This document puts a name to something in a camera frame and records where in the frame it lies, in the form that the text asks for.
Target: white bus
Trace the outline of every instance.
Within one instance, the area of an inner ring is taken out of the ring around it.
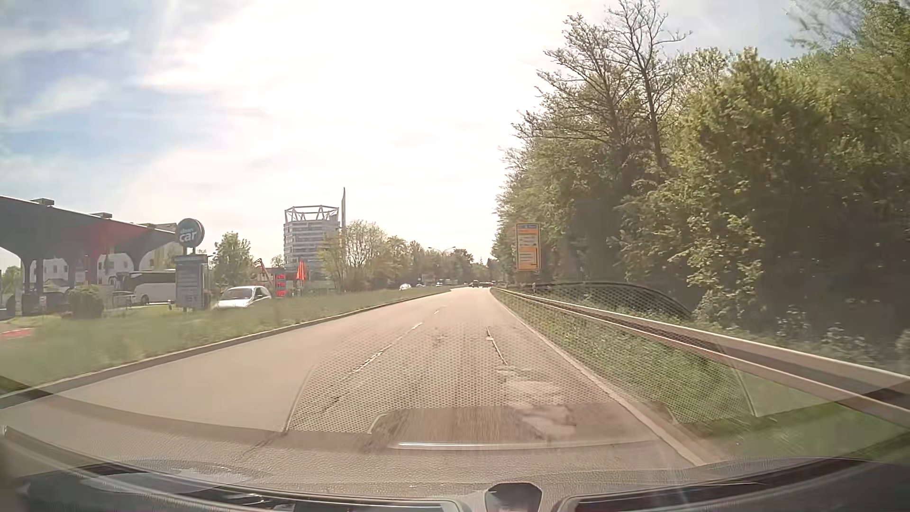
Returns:
[[[135,271],[117,275],[117,289],[132,292],[140,304],[175,302],[177,300],[176,271]]]

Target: windshield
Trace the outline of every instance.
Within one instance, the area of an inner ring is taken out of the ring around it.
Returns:
[[[0,425],[358,496],[910,439],[910,0],[0,0],[0,39]]]
[[[236,299],[250,299],[253,297],[251,288],[231,288],[221,294],[222,301],[234,301]]]

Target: information board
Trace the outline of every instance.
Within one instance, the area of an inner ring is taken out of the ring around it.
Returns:
[[[541,269],[541,225],[516,224],[515,240],[518,248],[515,268],[519,271],[539,271]]]
[[[177,281],[177,306],[202,309],[205,307],[206,254],[184,254],[174,257]]]

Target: grass median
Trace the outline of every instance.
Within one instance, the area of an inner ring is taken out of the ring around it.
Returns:
[[[898,438],[906,450],[910,441],[900,425],[605,323],[499,290],[493,294],[632,399],[662,410],[731,457],[842,456]]]
[[[21,318],[13,327],[32,335],[0,341],[0,394],[147,357],[246,334],[353,312],[370,306],[446,292],[446,287],[332,293],[276,299],[243,310],[182,312],[147,306],[108,312],[97,320],[56,316]]]

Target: road edge line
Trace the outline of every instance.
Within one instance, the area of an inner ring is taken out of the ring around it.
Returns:
[[[538,332],[537,329],[534,329],[528,325],[527,322],[525,322],[508,306],[503,304],[498,298],[496,298],[495,295],[493,295],[493,299],[495,299],[503,309],[509,312],[509,314],[515,317],[515,319],[518,320],[521,325],[531,331],[531,333],[537,336],[538,339],[549,346],[555,353],[559,354],[569,364],[574,366],[575,369],[578,370],[582,375],[591,380],[594,385],[601,389],[601,391],[606,393],[610,398],[615,400],[616,403],[629,411],[630,414],[635,416],[635,419],[647,426],[652,432],[654,432],[655,435],[660,437],[664,443],[673,448],[676,453],[678,453],[682,458],[688,460],[695,466],[704,466],[706,464],[710,464],[711,462],[722,462],[725,460],[724,458],[711,453],[705,447],[701,446],[697,441],[691,439],[688,435],[681,432],[679,428],[676,428],[672,424],[667,423],[659,416],[651,413],[650,411],[645,412],[641,408],[632,405],[628,400],[625,399],[621,392],[617,391],[615,388],[607,384],[606,380],[603,377],[597,375],[584,363],[575,359],[575,357],[571,354],[565,352],[559,345],[550,341],[550,339]]]
[[[146,368],[152,368],[160,364],[171,363],[174,361],[179,361],[180,359],[186,359],[193,355],[200,355],[202,353],[214,352],[218,349],[228,348],[234,345],[239,345],[246,342],[254,342],[262,338],[268,338],[269,336],[275,336],[278,334],[288,333],[290,331],[296,331],[297,329],[302,329],[304,327],[310,327],[312,325],[317,325],[320,323],[331,322],[333,320],[339,320],[348,316],[352,316],[357,313],[367,312],[376,310],[381,307],[391,306],[392,304],[400,304],[402,302],[414,301],[417,299],[424,299],[426,297],[433,297],[436,295],[442,295],[443,293],[448,293],[450,290],[447,290],[442,293],[431,293],[429,295],[421,295],[419,297],[408,297],[407,299],[398,299],[392,302],[385,302],[382,304],[376,304],[373,306],[368,306],[366,308],[360,308],[358,310],[343,312],[332,316],[326,316],[323,318],[317,318],[314,320],[307,320],[306,322],[294,323],[293,325],[285,325],[283,327],[276,327],[268,331],[262,331],[260,333],[251,333],[244,334],[243,336],[238,336],[237,338],[230,338],[227,340],[221,340],[220,342],[206,343],[203,345],[190,347],[187,349],[179,350],[176,352],[162,353],[160,355],[153,355],[147,357],[146,359],[140,359],[138,361],[133,361],[131,363],[123,363],[118,366],[112,366],[110,368],[105,368],[102,370],[95,370],[94,372],[88,372],[86,374],[74,375],[72,377],[66,377],[59,379],[50,383],[40,384],[35,387],[30,387],[26,389],[20,389],[18,391],[13,391],[7,394],[0,394],[0,410],[12,407],[14,405],[25,404],[38,398],[44,398],[51,394],[58,394],[64,391],[69,391],[71,389],[76,389],[77,387],[82,387],[84,385],[94,384],[101,382],[119,375],[131,374],[133,372],[138,372],[139,370],[145,370]]]

